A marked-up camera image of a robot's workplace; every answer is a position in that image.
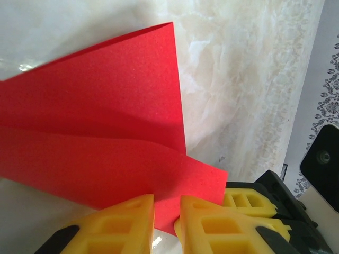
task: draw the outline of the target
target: yellow plastic block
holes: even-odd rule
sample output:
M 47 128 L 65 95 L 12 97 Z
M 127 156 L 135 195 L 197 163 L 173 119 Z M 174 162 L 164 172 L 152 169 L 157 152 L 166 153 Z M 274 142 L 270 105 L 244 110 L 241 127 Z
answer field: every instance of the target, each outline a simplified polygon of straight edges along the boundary
M 256 231 L 264 226 L 277 231 L 279 220 L 253 218 L 193 196 L 182 196 L 175 232 L 184 254 L 274 254 Z
M 154 195 L 133 198 L 69 225 L 80 230 L 61 254 L 150 254 Z
M 276 206 L 254 189 L 226 188 L 222 205 L 252 217 L 276 215 Z

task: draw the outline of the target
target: marble pattern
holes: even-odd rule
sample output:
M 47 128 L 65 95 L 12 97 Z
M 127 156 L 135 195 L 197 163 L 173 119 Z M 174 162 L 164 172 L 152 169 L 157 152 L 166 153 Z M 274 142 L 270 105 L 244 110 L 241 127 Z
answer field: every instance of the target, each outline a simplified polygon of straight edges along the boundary
M 267 169 L 281 170 L 323 4 L 3 0 L 0 78 L 116 35 L 173 21 L 188 154 L 228 171 L 230 180 L 252 181 Z M 4 185 L 16 187 L 7 180 L 0 182 Z M 0 196 L 0 203 L 6 200 Z M 168 241 L 175 247 L 166 245 L 155 253 L 180 252 L 177 241 Z

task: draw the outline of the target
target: folded red paper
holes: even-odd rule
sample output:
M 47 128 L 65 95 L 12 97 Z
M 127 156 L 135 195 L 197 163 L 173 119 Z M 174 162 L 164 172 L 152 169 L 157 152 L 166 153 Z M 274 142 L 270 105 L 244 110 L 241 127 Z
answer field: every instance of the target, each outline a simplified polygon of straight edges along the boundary
M 172 23 L 1 82 L 0 126 L 0 176 L 39 190 L 94 208 L 153 193 L 170 233 L 181 195 L 222 202 L 226 173 L 185 155 Z
M 148 140 L 186 153 L 173 24 L 102 42 L 0 82 L 0 125 Z
M 106 208 L 155 195 L 155 228 L 174 234 L 181 195 L 221 204 L 227 173 L 160 144 L 0 127 L 0 175 Z

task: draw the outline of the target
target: black plastic part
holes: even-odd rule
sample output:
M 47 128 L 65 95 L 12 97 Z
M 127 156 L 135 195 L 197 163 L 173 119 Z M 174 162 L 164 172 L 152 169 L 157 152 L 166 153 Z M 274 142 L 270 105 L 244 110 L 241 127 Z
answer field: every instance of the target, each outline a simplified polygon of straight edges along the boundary
M 301 221 L 281 220 L 283 224 L 290 225 L 292 230 L 290 244 L 295 247 L 301 254 L 333 254 L 324 240 L 314 235 L 314 231 L 310 225 Z
M 260 183 L 263 186 L 266 187 L 268 192 L 272 195 L 275 195 L 279 198 L 279 200 L 282 202 L 284 207 L 288 210 L 288 212 L 292 216 L 292 220 L 289 221 L 289 223 L 292 223 L 292 221 L 295 221 L 293 227 L 297 231 L 298 226 L 300 225 L 300 228 L 302 228 L 301 224 L 299 222 L 304 223 L 307 227 L 303 227 L 303 229 L 300 229 L 299 232 L 302 230 L 307 229 L 307 236 L 304 240 L 304 244 L 309 244 L 309 249 L 307 252 L 299 251 L 301 254 L 304 253 L 333 253 L 330 249 L 330 247 L 327 245 L 326 241 L 324 240 L 323 236 L 319 233 L 319 231 L 316 229 L 317 223 L 312 221 L 309 216 L 306 214 L 304 208 L 300 205 L 299 201 L 294 198 L 292 193 L 288 190 L 286 185 L 282 182 L 282 180 L 277 176 L 276 173 L 268 170 L 266 171 L 257 181 L 256 183 Z M 293 243 L 292 245 L 296 249 L 300 249 L 302 247 L 299 247 L 298 244 L 301 244 L 299 240 L 296 240 L 295 237 L 297 237 L 296 234 L 292 233 L 290 243 Z M 313 250 L 313 243 L 316 242 L 319 246 L 318 252 L 309 252 L 309 250 Z
M 227 188 L 244 188 L 244 189 L 254 189 L 259 192 L 261 195 L 267 197 L 270 202 L 277 207 L 277 214 L 274 218 L 277 219 L 292 219 L 292 215 L 287 211 L 283 203 L 275 195 L 272 195 L 268 192 L 266 187 L 261 183 L 240 183 L 240 182 L 227 182 Z
M 35 254 L 60 254 L 80 230 L 77 225 L 68 226 L 55 232 Z
M 337 212 L 339 212 L 338 143 L 339 129 L 331 124 L 325 125 L 300 164 L 302 174 Z
M 275 254 L 300 254 L 278 233 L 264 226 L 255 228 Z
M 302 202 L 302 201 L 299 201 L 299 200 L 298 200 L 298 202 L 299 202 L 299 204 L 301 205 L 302 209 L 306 210 L 306 207 L 305 207 L 305 205 L 303 204 L 303 202 Z

